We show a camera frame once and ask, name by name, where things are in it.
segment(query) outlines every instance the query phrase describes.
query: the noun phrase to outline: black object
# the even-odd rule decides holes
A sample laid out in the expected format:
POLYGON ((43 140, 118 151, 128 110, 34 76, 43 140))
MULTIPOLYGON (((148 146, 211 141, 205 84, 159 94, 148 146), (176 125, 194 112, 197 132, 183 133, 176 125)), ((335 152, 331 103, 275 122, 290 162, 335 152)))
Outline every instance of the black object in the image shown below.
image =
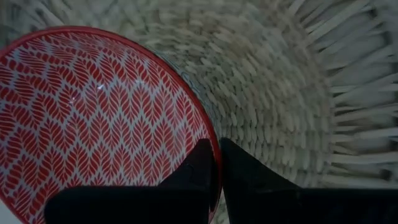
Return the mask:
MULTIPOLYGON (((398 223, 398 191, 301 189, 229 139, 221 140, 223 184, 231 224, 398 223)), ((77 187, 45 208, 53 223, 208 223, 218 198, 216 165, 202 139, 157 187, 77 187)))
POLYGON ((221 140, 230 224, 398 223, 397 190, 301 189, 221 140))

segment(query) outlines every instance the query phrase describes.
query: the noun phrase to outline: woven texture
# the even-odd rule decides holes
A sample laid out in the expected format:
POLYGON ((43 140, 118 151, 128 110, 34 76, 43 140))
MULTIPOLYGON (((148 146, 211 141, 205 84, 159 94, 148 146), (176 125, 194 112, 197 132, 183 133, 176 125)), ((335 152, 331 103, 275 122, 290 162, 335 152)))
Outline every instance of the woven texture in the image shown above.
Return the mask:
POLYGON ((323 187, 398 188, 395 2, 291 0, 333 94, 323 187))
MULTIPOLYGON (((219 138, 232 139, 302 187, 319 186, 331 153, 333 106, 306 33, 283 1, 73 3, 8 3, 2 7, 12 9, 2 12, 2 45, 48 26, 92 26, 123 35, 178 71, 219 138)), ((222 197, 214 222, 227 221, 222 197)))

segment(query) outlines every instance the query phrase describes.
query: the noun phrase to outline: woven basket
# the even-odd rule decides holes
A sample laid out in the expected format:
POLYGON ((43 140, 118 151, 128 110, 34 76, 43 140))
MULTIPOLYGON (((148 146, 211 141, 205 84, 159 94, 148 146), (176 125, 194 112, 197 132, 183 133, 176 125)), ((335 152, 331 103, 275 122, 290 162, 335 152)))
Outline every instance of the woven basket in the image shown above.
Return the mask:
MULTIPOLYGON (((231 138, 286 179, 302 187, 397 187, 391 163, 398 155, 389 143, 397 141, 390 118, 397 116, 398 75, 384 67, 372 71, 376 76, 351 75, 396 62, 391 43, 373 40, 371 48, 363 40, 385 34, 386 19, 370 16, 385 2, 8 0, 1 3, 0 44, 50 26, 118 33, 178 71, 218 137, 231 138), (368 100, 380 92, 393 97, 368 100), (375 122, 380 115, 388 122, 375 122), (382 141, 356 150, 369 144, 363 139, 382 141)), ((228 222, 223 197, 213 221, 228 222)))

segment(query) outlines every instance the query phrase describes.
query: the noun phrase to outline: red leaf pattern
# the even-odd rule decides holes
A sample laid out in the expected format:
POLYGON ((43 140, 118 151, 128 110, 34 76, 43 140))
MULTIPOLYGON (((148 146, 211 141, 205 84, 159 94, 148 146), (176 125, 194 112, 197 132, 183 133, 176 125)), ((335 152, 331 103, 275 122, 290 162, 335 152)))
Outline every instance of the red leaf pattern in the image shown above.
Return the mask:
POLYGON ((43 223, 45 202, 66 187, 161 183, 210 137, 180 82, 140 50, 77 30, 0 57, 6 205, 43 223))

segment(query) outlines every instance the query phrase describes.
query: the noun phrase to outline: red rim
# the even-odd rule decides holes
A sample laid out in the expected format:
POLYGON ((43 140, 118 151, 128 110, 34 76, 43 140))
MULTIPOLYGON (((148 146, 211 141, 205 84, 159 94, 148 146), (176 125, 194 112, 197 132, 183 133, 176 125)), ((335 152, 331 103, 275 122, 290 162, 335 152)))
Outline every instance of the red rim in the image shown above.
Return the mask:
MULTIPOLYGON (((216 138, 216 133, 215 130, 213 128, 213 125, 210 121, 210 118, 208 117, 204 107, 202 106, 201 102, 199 101, 199 99, 196 97, 196 95, 194 94, 194 92, 191 90, 191 88, 188 86, 187 83, 185 83, 185 81, 177 74, 177 72, 170 66, 168 65, 166 62, 164 62, 160 57, 156 56, 154 53, 152 53, 151 51, 147 50, 146 48, 144 48, 143 46, 135 43, 132 40, 129 40, 125 37, 122 37, 118 34, 112 33, 112 32, 108 32, 106 30, 101 30, 101 29, 97 29, 97 28, 92 28, 92 27, 79 27, 79 26, 64 26, 64 27, 52 27, 49 29, 45 29, 45 30, 40 30, 40 31, 36 31, 30 34, 26 34, 23 35, 21 38, 13 41, 11 44, 9 44, 5 49, 0 50, 0 58, 4 57, 5 55, 7 55, 10 51, 12 51, 13 49, 15 49, 16 47, 22 45, 24 42, 39 37, 41 35, 45 35, 45 34, 56 34, 57 32, 75 32, 75 31, 79 31, 79 32, 86 32, 89 34, 96 34, 96 35, 101 35, 110 39, 114 39, 117 41, 122 42, 123 44, 126 44, 134 49, 136 49, 137 51, 139 51, 140 53, 144 54, 145 56, 151 58, 152 60, 156 61, 161 67, 163 67, 167 72, 169 72, 170 74, 174 74, 172 75, 172 77, 175 79, 176 82, 178 82, 182 88, 184 89, 185 93, 190 97, 190 99, 193 101, 193 104, 195 105, 195 107, 200 111, 201 115, 203 116, 204 122, 205 122, 205 126, 208 129, 208 131, 210 132, 210 141, 212 146, 214 147, 213 152, 214 152, 214 156, 215 156, 215 160, 216 163, 218 165, 218 189, 219 189, 219 193, 218 195, 220 196, 221 194, 221 168, 222 168, 222 161, 221 161, 221 151, 218 145, 218 141, 216 138)), ((0 193, 0 199, 5 202, 5 198, 3 196, 3 193, 0 193)), ((13 209, 10 208, 6 203, 4 203, 7 208, 14 214, 15 217, 17 217, 19 219, 19 221, 21 221, 22 223, 25 223, 24 219, 13 209)), ((213 219, 214 216, 214 212, 210 213, 210 219, 213 219)))

